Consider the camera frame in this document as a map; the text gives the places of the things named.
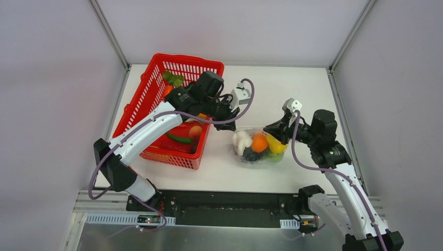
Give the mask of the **black grape bunch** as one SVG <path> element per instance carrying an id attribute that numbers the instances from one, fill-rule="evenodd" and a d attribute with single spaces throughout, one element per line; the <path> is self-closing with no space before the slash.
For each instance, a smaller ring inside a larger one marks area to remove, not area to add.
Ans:
<path id="1" fill-rule="evenodd" d="M 244 162 L 256 163 L 263 160 L 267 156 L 267 153 L 268 149 L 265 149 L 262 152 L 255 152 L 252 148 L 248 147 L 244 149 L 241 159 Z"/>

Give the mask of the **yellow bell pepper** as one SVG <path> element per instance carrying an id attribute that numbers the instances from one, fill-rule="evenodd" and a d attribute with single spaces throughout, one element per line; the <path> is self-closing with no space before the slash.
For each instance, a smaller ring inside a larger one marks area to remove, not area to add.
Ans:
<path id="1" fill-rule="evenodd" d="M 273 154 L 282 154 L 286 151 L 287 145 L 282 144 L 281 141 L 270 134 L 266 134 L 265 137 L 268 142 L 268 147 Z"/>

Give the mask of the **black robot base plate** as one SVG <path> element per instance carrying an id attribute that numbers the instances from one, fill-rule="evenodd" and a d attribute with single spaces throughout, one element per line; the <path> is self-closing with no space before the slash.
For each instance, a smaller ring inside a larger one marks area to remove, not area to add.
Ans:
<path id="1" fill-rule="evenodd" d="M 305 189 L 301 194 L 162 190 L 148 205 L 174 218 L 176 225 L 256 228 L 295 228 L 303 232 L 319 227 L 309 210 Z"/>

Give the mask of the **clear zip top bag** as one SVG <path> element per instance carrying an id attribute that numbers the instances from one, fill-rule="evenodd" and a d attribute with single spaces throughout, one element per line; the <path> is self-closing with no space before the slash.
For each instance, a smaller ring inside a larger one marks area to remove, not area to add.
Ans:
<path id="1" fill-rule="evenodd" d="M 276 166 L 283 160 L 288 147 L 262 128 L 235 131 L 231 145 L 234 159 L 246 168 L 255 169 Z"/>

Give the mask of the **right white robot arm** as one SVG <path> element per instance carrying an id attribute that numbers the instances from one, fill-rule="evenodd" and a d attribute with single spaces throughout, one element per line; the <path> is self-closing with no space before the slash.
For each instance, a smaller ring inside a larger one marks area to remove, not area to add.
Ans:
<path id="1" fill-rule="evenodd" d="M 325 109 L 314 112 L 311 124 L 300 123 L 299 110 L 286 109 L 281 120 L 264 127 L 281 144 L 291 143 L 296 163 L 320 171 L 335 189 L 343 209 L 339 209 L 319 186 L 304 187 L 297 199 L 303 214 L 313 212 L 342 240 L 342 250 L 400 250 L 404 239 L 391 231 L 365 194 L 352 159 L 336 140 L 335 114 Z"/>

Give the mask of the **red plastic basket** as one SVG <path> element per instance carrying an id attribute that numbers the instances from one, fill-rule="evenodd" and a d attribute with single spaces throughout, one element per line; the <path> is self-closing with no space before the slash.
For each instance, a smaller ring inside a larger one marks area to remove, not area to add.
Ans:
<path id="1" fill-rule="evenodd" d="M 219 61 L 206 60 L 196 56 L 155 54 L 145 72 L 140 76 L 140 84 L 132 100 L 125 106 L 113 137 L 116 138 L 126 132 L 160 104 L 163 100 L 162 93 L 167 85 L 162 77 L 164 71 L 184 76 L 183 85 L 187 86 L 190 82 L 196 81 L 205 71 L 212 71 L 222 76 L 224 65 Z M 154 162 L 197 170 L 200 167 L 210 127 L 207 123 L 202 125 L 202 135 L 194 154 L 166 151 L 150 145 L 140 153 L 140 157 Z M 170 140 L 166 135 L 162 135 L 159 139 Z"/>

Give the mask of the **green cabbage ball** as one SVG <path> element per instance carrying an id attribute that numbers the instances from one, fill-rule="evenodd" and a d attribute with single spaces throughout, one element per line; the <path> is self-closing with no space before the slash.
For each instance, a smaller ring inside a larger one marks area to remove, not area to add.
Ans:
<path id="1" fill-rule="evenodd" d="M 278 163 L 283 159 L 283 157 L 284 157 L 284 152 L 278 154 L 270 152 L 268 153 L 266 160 L 272 163 Z"/>

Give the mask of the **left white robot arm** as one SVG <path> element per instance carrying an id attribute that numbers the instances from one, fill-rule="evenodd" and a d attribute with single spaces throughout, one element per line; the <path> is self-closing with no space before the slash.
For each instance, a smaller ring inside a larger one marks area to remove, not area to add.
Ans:
<path id="1" fill-rule="evenodd" d="M 173 89 L 151 113 L 120 136 L 110 141 L 98 139 L 93 145 L 97 166 L 89 182 L 90 199 L 99 198 L 92 189 L 98 173 L 102 173 L 111 189 L 129 193 L 146 211 L 156 210 L 159 192 L 130 167 L 136 156 L 189 118 L 213 124 L 217 130 L 234 131 L 235 121 L 245 113 L 240 105 L 249 108 L 255 94 L 254 85 L 246 88 L 244 83 L 243 79 L 231 93 L 223 95 L 223 78 L 206 71 L 188 86 Z"/>

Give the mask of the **white garlic bulb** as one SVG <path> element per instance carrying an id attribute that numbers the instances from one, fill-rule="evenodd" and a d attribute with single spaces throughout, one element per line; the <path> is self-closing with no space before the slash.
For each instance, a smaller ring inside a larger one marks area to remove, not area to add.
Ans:
<path id="1" fill-rule="evenodd" d="M 232 143 L 236 154 L 243 156 L 244 150 L 252 145 L 252 137 L 245 130 L 237 131 L 232 136 Z"/>

